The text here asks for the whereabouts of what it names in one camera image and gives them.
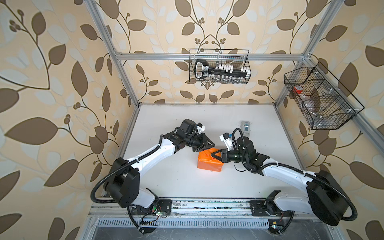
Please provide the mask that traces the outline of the orange wrapping paper sheet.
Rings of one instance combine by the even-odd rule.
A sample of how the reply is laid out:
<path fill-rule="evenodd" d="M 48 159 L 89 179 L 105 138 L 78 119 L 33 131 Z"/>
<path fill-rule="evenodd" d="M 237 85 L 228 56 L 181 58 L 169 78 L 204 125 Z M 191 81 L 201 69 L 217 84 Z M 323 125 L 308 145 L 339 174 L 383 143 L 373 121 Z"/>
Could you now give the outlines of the orange wrapping paper sheet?
<path fill-rule="evenodd" d="M 211 156 L 212 153 L 217 152 L 219 149 L 209 149 L 199 152 L 197 167 L 201 170 L 221 172 L 223 163 Z"/>

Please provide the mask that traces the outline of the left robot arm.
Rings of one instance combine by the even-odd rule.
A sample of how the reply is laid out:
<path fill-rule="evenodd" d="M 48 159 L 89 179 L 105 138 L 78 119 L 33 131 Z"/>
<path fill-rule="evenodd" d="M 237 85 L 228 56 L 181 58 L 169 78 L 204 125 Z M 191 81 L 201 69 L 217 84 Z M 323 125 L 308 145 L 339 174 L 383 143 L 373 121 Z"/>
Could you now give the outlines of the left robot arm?
<path fill-rule="evenodd" d="M 179 127 L 161 135 L 159 142 L 147 151 L 127 160 L 116 159 L 103 182 L 103 189 L 112 198 L 109 203 L 117 203 L 121 208 L 155 208 L 158 197 L 149 189 L 140 187 L 141 177 L 160 161 L 185 147 L 190 147 L 193 152 L 212 149 L 215 144 L 204 130 L 205 126 L 201 123 L 185 119 Z"/>

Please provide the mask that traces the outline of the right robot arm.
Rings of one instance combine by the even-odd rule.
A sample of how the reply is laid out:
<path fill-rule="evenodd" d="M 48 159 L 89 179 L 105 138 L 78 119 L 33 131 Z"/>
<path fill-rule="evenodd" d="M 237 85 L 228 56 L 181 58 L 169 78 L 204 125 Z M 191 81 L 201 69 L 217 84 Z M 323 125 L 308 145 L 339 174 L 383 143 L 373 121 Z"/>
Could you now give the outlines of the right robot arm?
<path fill-rule="evenodd" d="M 330 226 L 357 219 L 355 205 L 330 173 L 315 173 L 279 163 L 258 153 L 247 137 L 237 140 L 222 137 L 221 140 L 227 147 L 214 151 L 212 158 L 224 164 L 241 163 L 252 174 L 274 178 L 297 189 L 292 193 L 272 191 L 259 208 L 260 211 L 270 216 L 283 212 L 310 214 Z"/>

